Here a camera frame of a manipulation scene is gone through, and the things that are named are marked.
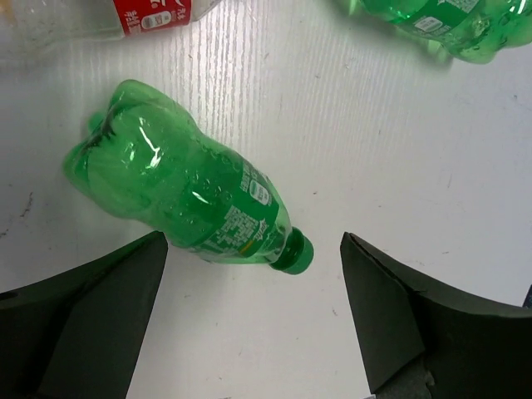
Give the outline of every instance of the bottle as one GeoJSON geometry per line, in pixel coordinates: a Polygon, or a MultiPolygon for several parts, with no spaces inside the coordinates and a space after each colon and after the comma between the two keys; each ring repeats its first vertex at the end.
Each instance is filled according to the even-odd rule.
{"type": "Polygon", "coordinates": [[[440,42],[454,57],[487,63],[532,42],[530,0],[361,0],[372,15],[440,42]]]}
{"type": "Polygon", "coordinates": [[[161,230],[211,262],[266,263],[290,274],[311,263],[313,246],[292,228],[268,177],[156,89],[122,82],[89,130],[63,169],[110,214],[161,230]]]}
{"type": "Polygon", "coordinates": [[[0,0],[0,58],[67,39],[119,39],[203,17],[220,0],[0,0]]]}

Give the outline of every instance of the bottle cap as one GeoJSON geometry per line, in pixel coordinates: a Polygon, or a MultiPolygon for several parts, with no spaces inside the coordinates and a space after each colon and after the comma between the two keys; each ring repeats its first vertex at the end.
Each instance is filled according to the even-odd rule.
{"type": "Polygon", "coordinates": [[[294,228],[292,234],[294,234],[293,245],[285,249],[289,251],[289,254],[281,255],[281,258],[270,266],[288,274],[301,274],[313,261],[314,247],[299,229],[294,228]]]}

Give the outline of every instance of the white surface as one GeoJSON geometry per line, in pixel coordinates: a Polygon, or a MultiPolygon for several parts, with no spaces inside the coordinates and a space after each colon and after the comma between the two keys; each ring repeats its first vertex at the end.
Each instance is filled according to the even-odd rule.
{"type": "Polygon", "coordinates": [[[502,302],[532,283],[532,47],[436,67],[328,1],[225,0],[181,30],[2,70],[0,292],[147,232],[60,171],[84,118],[130,77],[268,173],[315,244],[299,277],[172,249],[130,399],[367,397],[344,230],[502,302]]]}

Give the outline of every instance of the nutrition label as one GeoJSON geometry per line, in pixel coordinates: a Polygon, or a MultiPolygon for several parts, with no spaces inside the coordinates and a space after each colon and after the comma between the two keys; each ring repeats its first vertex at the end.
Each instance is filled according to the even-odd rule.
{"type": "Polygon", "coordinates": [[[423,37],[439,37],[460,25],[480,0],[429,0],[399,26],[423,37]]]}
{"type": "Polygon", "coordinates": [[[268,187],[268,178],[244,162],[239,190],[224,223],[198,246],[200,252],[236,257],[255,254],[272,231],[279,211],[268,187]]]}
{"type": "Polygon", "coordinates": [[[220,253],[231,253],[235,248],[242,248],[240,252],[245,252],[246,244],[251,241],[258,226],[256,219],[233,205],[225,215],[224,226],[216,230],[204,245],[220,253]]]}

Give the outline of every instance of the scratch mark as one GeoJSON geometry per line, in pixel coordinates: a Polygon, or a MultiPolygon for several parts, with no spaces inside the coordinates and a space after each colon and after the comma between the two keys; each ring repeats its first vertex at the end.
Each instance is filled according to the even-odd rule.
{"type": "Polygon", "coordinates": [[[257,22],[257,18],[255,18],[255,16],[253,15],[253,11],[251,10],[251,7],[248,6],[247,9],[248,9],[248,13],[251,19],[253,19],[254,22],[257,22]]]}
{"type": "Polygon", "coordinates": [[[279,112],[277,113],[277,122],[281,120],[282,111],[283,111],[283,95],[281,95],[281,101],[279,102],[279,112]]]}
{"type": "Polygon", "coordinates": [[[23,212],[18,215],[20,219],[26,218],[27,214],[29,214],[32,211],[33,206],[33,191],[30,193],[29,198],[27,199],[26,208],[23,210],[23,212]]]}

